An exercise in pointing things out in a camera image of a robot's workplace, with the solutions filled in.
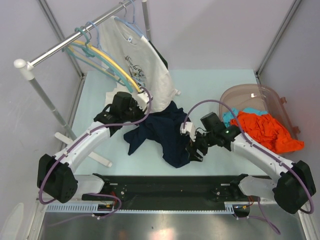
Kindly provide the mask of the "white printed t-shirt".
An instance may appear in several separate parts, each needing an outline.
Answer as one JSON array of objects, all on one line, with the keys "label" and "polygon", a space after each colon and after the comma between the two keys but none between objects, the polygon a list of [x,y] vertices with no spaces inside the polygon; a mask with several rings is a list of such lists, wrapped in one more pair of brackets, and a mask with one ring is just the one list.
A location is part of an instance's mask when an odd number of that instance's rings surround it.
[{"label": "white printed t-shirt", "polygon": [[143,34],[111,16],[99,26],[99,42],[128,75],[148,89],[153,113],[169,106],[177,89],[165,63]]}]

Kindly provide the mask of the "light blue hanger with shirt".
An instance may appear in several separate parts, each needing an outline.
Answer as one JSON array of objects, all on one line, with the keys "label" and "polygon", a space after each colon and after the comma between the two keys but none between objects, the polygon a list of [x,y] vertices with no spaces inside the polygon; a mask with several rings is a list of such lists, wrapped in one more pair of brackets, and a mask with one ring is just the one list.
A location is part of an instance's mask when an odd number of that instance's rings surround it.
[{"label": "light blue hanger with shirt", "polygon": [[126,15],[127,15],[127,7],[126,5],[120,1],[119,4],[123,6],[123,8],[125,9],[125,13],[123,15],[123,18],[119,18],[118,16],[116,16],[114,19],[118,22],[123,23],[124,25],[126,25],[129,29],[131,29],[132,31],[134,31],[139,37],[145,37],[147,39],[147,37],[144,35],[143,31],[139,28],[139,26],[136,24],[136,8],[135,8],[135,4],[133,0],[129,1],[132,4],[132,21],[128,22],[126,20]]}]

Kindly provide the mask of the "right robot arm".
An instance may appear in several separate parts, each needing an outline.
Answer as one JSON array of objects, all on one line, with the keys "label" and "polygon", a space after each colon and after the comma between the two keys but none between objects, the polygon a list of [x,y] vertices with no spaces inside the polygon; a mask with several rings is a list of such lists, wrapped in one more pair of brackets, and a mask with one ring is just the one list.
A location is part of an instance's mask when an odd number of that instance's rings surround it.
[{"label": "right robot arm", "polygon": [[264,179],[244,173],[239,175],[230,188],[235,200],[242,201],[247,196],[265,198],[295,214],[316,193],[311,169],[304,161],[293,162],[277,155],[238,126],[226,127],[213,112],[202,117],[201,122],[205,128],[203,133],[188,120],[180,126],[180,133],[190,137],[186,148],[190,160],[201,162],[210,147],[219,146],[249,160],[268,176]]}]

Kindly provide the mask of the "pink translucent plastic basket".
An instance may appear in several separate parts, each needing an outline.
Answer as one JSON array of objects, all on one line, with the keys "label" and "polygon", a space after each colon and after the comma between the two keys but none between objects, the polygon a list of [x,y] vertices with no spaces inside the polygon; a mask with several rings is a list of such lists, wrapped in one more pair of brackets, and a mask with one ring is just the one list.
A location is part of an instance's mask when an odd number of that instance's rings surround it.
[{"label": "pink translucent plastic basket", "polygon": [[279,97],[278,93],[270,87],[260,84],[236,85],[227,89],[220,97],[220,101],[239,111],[245,108],[267,111],[288,130],[293,139],[298,138],[300,129],[292,125],[284,107],[286,98]]}]

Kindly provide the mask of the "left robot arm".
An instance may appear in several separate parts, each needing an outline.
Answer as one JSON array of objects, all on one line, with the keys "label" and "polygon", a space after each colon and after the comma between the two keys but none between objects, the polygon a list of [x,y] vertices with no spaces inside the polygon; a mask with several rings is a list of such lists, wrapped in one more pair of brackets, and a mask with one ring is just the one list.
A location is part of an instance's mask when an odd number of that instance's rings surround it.
[{"label": "left robot arm", "polygon": [[95,173],[76,175],[75,172],[96,147],[122,127],[143,122],[150,113],[152,99],[146,88],[142,88],[136,96],[128,92],[117,92],[112,103],[96,115],[85,132],[55,155],[44,154],[39,159],[37,171],[40,203],[51,203],[51,200],[44,200],[43,194],[62,204],[83,195],[95,195],[100,200],[107,199],[111,188],[103,177]]}]

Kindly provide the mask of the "navy blue t-shirt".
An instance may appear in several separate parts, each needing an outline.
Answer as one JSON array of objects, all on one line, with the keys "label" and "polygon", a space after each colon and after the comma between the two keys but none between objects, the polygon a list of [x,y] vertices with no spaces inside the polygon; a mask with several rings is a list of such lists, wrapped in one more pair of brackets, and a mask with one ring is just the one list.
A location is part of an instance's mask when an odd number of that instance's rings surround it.
[{"label": "navy blue t-shirt", "polygon": [[129,144],[128,155],[132,155],[145,140],[155,141],[162,147],[162,158],[174,168],[181,168],[191,162],[187,151],[190,137],[180,134],[180,127],[187,114],[171,101],[168,107],[149,114],[139,126],[123,135]]}]

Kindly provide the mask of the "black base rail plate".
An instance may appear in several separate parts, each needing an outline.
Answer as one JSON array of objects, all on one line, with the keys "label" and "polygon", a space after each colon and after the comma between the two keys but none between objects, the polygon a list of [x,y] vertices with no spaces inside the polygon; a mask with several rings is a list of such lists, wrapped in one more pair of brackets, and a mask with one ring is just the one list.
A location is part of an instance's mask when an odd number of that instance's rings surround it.
[{"label": "black base rail plate", "polygon": [[125,209],[209,210],[226,202],[252,204],[258,197],[236,189],[239,177],[99,175],[99,196],[84,194],[83,201],[111,201]]}]

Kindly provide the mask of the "orange garment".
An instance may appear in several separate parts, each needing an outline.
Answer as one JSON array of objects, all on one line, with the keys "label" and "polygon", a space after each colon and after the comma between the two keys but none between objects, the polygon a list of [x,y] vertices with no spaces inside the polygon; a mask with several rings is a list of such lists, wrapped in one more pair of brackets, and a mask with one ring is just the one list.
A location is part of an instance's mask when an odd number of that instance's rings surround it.
[{"label": "orange garment", "polygon": [[241,126],[256,142],[280,155],[300,151],[305,147],[303,141],[291,137],[289,131],[269,113],[257,115],[240,111],[231,125]]}]

